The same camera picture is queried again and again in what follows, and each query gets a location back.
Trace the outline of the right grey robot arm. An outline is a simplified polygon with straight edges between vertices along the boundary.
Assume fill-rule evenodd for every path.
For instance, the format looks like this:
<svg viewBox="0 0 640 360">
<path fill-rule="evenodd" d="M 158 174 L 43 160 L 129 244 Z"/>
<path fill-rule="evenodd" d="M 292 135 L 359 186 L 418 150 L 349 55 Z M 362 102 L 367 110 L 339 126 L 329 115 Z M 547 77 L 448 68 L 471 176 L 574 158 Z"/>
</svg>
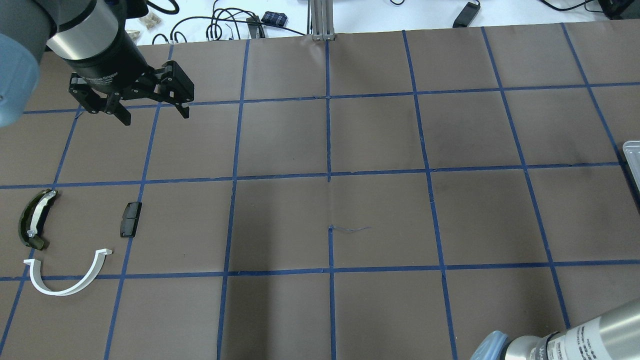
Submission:
<svg viewBox="0 0 640 360">
<path fill-rule="evenodd" d="M 635 299 L 563 332 L 514 339 L 493 331 L 472 360 L 638 360 L 640 301 Z"/>
</svg>

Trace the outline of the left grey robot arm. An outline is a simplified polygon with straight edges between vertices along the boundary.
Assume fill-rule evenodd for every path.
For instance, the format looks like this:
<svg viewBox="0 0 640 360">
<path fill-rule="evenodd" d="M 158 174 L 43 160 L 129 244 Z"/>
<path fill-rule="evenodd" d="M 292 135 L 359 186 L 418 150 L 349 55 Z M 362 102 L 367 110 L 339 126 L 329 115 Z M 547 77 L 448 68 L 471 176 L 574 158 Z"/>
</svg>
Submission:
<svg viewBox="0 0 640 360">
<path fill-rule="evenodd" d="M 149 99 L 174 105 L 185 119 L 195 85 L 178 62 L 153 68 L 126 32 L 128 19 L 150 9 L 166 15 L 151 0 L 3 0 L 0 3 L 2 126 L 13 125 L 41 77 L 41 59 L 51 50 L 71 67 L 68 93 L 91 114 L 105 113 L 129 126 L 124 101 Z"/>
</svg>

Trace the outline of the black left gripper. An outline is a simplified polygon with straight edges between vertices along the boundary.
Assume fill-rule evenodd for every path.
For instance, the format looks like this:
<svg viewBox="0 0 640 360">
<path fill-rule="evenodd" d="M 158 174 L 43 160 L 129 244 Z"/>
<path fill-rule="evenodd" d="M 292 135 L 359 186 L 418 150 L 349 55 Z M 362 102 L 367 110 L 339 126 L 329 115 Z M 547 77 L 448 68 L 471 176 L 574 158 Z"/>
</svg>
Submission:
<svg viewBox="0 0 640 360">
<path fill-rule="evenodd" d="M 149 99 L 173 105 L 184 119 L 190 118 L 195 85 L 180 64 L 167 60 L 153 68 L 122 31 L 100 54 L 65 62 L 73 69 L 68 93 L 91 114 L 103 112 L 130 126 L 131 114 L 121 102 Z"/>
</svg>

